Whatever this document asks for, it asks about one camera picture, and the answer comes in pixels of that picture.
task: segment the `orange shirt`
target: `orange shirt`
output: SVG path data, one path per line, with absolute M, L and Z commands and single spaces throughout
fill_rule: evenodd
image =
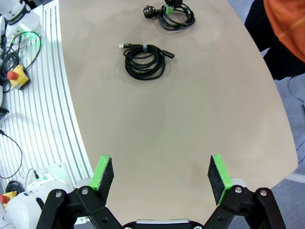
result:
M 264 0 L 275 35 L 305 62 L 305 0 Z

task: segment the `power plug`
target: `power plug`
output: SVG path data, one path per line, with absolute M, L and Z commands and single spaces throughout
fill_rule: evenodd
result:
M 143 9 L 143 13 L 146 18 L 153 18 L 159 14 L 159 11 L 156 10 L 154 6 L 146 5 L 146 7 Z

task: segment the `screw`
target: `screw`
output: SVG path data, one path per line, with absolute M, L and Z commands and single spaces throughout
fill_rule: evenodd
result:
M 266 196 L 266 195 L 267 195 L 266 190 L 261 190 L 261 195 L 262 195 L 262 196 Z
M 235 192 L 241 193 L 241 192 L 242 192 L 242 189 L 241 189 L 240 187 L 237 187 L 237 188 L 235 188 Z
M 58 197 L 61 197 L 61 192 L 57 192 L 56 194 L 55 194 L 55 196 L 56 196 L 56 198 L 58 198 Z
M 86 194 L 88 193 L 88 190 L 87 190 L 86 188 L 84 188 L 84 189 L 81 191 L 81 193 L 82 193 L 83 195 L 86 195 Z

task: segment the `person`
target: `person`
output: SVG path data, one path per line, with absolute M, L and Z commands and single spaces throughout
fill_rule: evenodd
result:
M 305 0 L 254 0 L 244 24 L 273 79 L 305 73 Z

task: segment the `beige tabletop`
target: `beige tabletop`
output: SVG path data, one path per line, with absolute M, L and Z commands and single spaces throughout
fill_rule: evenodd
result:
M 108 207 L 123 224 L 189 218 L 215 209 L 207 177 L 221 154 L 233 177 L 255 191 L 297 167 L 295 146 L 273 79 L 225 0 L 185 1 L 196 23 L 165 31 L 146 19 L 163 0 L 61 0 L 69 87 L 93 169 L 112 156 Z M 120 43 L 154 44 L 175 54 L 154 81 L 133 79 Z

